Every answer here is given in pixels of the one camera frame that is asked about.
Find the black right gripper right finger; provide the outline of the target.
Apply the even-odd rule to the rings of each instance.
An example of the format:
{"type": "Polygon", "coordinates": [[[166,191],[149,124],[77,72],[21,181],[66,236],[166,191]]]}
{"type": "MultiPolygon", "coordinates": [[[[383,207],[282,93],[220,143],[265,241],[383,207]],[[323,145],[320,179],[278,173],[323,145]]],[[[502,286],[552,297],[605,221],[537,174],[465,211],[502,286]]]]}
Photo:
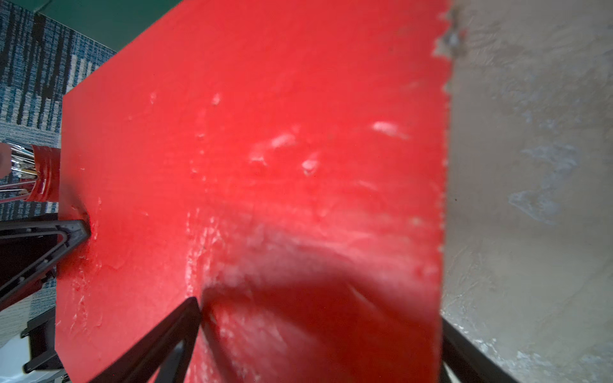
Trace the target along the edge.
{"type": "Polygon", "coordinates": [[[446,367],[459,382],[517,383],[515,378],[491,361],[444,318],[442,333],[440,383],[452,381],[446,367]]]}

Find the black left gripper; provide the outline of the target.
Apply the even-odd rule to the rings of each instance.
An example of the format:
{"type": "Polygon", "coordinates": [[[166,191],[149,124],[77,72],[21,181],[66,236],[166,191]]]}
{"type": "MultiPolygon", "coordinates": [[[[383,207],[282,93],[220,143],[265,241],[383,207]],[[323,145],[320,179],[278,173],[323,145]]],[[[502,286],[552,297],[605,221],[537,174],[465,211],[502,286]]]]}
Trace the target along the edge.
{"type": "MultiPolygon", "coordinates": [[[[1,309],[42,288],[54,268],[90,237],[84,220],[31,218],[1,222],[1,309]]],[[[55,316],[51,308],[27,322],[30,360],[24,373],[63,370],[55,349],[55,316]]]]}

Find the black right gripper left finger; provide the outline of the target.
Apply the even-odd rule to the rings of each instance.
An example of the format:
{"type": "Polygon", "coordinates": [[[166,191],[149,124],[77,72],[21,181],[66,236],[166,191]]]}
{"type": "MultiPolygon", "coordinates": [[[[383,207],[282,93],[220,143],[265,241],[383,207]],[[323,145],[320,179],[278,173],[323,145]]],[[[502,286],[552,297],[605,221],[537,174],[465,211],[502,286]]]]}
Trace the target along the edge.
{"type": "Polygon", "coordinates": [[[93,382],[182,382],[201,327],[201,309],[187,298],[93,382]]]}

